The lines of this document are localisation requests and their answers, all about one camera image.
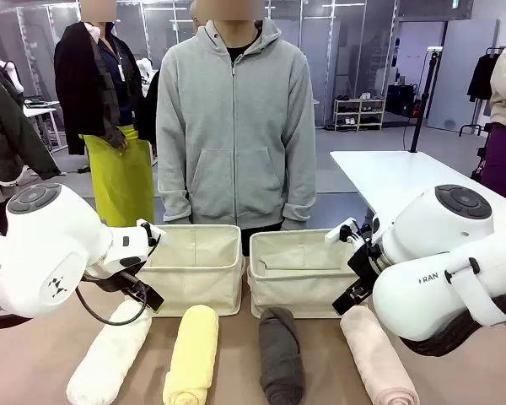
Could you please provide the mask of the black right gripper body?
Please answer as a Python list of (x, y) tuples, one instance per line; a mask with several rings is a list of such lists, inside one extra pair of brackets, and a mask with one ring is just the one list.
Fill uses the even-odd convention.
[(383, 252), (380, 243), (373, 243), (370, 238), (361, 242), (347, 262), (358, 276), (358, 280), (347, 289), (349, 294), (371, 294), (379, 275), (391, 265), (391, 259)]

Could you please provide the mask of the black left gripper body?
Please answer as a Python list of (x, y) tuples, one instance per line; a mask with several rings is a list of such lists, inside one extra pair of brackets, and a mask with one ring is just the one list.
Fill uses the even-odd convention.
[(115, 273), (107, 279), (96, 278), (93, 283), (105, 292), (122, 292), (129, 296), (144, 296), (147, 293), (147, 286), (127, 271)]

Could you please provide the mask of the pink towel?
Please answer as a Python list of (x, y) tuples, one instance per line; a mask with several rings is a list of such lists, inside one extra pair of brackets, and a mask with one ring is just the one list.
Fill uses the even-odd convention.
[(355, 305), (340, 328), (373, 405), (420, 405), (417, 390), (374, 313)]

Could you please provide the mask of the yellow towel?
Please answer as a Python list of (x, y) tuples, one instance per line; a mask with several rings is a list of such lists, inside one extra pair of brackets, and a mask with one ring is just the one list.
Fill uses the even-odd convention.
[(164, 405), (205, 405), (218, 351), (218, 314), (194, 305), (183, 315), (170, 369), (164, 380)]

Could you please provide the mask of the white towel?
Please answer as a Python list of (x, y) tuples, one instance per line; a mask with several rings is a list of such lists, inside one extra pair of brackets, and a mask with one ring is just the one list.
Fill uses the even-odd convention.
[(153, 311), (125, 300), (110, 316), (67, 383), (72, 405), (111, 405), (152, 325)]

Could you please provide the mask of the dark grey towel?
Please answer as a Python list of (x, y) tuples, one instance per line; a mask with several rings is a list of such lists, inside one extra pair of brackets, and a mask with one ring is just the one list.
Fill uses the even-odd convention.
[(259, 324), (260, 385), (270, 405), (299, 405), (304, 367), (299, 336), (290, 310), (264, 310)]

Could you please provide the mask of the bystander hand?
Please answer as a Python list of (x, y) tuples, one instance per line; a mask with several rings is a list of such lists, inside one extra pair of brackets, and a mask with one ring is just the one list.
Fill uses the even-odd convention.
[(120, 151), (126, 150), (128, 147), (127, 137), (119, 128), (117, 128), (115, 131), (112, 132), (108, 143), (114, 149), (118, 149)]

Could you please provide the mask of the beige fabric basket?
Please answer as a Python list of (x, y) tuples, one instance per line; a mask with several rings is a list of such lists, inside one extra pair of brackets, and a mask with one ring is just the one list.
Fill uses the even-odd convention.
[(240, 229), (234, 225), (161, 225), (164, 235), (137, 277), (164, 298), (159, 317), (181, 317), (194, 305), (219, 316), (240, 311), (244, 274)]
[(330, 319), (332, 307), (358, 280), (347, 265), (353, 247), (325, 243), (326, 229), (257, 233), (250, 238), (251, 313), (269, 307), (290, 310), (296, 319)]

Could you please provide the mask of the person with yellow skirt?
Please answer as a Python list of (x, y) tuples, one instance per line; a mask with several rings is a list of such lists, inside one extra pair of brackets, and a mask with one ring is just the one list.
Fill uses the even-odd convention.
[[(142, 78), (129, 46), (113, 32), (117, 1), (79, 2), (80, 20), (64, 30), (54, 54), (68, 151), (88, 154), (96, 210), (109, 226), (154, 221)], [(108, 143), (117, 128), (126, 136), (126, 150)]]

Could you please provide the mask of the white side table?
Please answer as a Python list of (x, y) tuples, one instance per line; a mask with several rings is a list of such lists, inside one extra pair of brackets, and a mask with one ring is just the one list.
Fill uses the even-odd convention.
[(390, 226), (424, 191), (442, 184), (468, 187), (485, 197), (492, 208), (501, 200), (496, 192), (422, 152), (332, 151), (331, 157), (379, 216), (381, 229)]

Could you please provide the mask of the white shoe rack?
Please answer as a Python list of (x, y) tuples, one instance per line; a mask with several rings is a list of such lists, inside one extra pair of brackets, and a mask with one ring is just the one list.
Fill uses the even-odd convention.
[(351, 99), (346, 96), (337, 97), (334, 101), (334, 130), (368, 131), (380, 130), (385, 115), (385, 99)]

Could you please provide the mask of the black bags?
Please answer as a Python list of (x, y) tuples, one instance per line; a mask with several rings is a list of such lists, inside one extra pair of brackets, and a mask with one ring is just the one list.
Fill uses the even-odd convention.
[(385, 111), (398, 116), (411, 117), (417, 93), (417, 84), (391, 84), (385, 97)]

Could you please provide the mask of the person in dark green jacket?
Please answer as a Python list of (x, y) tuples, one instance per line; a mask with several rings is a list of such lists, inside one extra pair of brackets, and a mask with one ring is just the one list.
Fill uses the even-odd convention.
[(42, 180), (59, 176), (50, 152), (0, 82), (0, 234), (8, 232), (6, 206), (16, 192), (24, 169), (33, 170)]

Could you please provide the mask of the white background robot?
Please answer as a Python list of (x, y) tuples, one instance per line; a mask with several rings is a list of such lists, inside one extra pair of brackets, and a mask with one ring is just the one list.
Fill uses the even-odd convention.
[(13, 61), (0, 60), (0, 73), (8, 82), (8, 91), (18, 105), (24, 106), (24, 86), (21, 84), (18, 70)]
[(144, 57), (136, 60), (137, 67), (141, 74), (141, 78), (144, 84), (150, 84), (153, 77), (156, 74), (156, 70), (153, 67), (153, 63), (150, 59)]

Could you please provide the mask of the clothes rack with black garment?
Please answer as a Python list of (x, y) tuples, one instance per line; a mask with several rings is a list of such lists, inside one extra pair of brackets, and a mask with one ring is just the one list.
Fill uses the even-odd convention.
[(490, 79), (496, 63), (506, 49), (505, 46), (488, 47), (485, 53), (477, 60), (474, 72), (471, 77), (467, 96), (474, 105), (471, 123), (465, 124), (460, 128), (459, 137), (467, 130), (469, 133), (476, 133), (478, 136), (484, 131), (482, 125), (478, 123), (478, 116), (483, 103), (487, 103), (492, 95)]

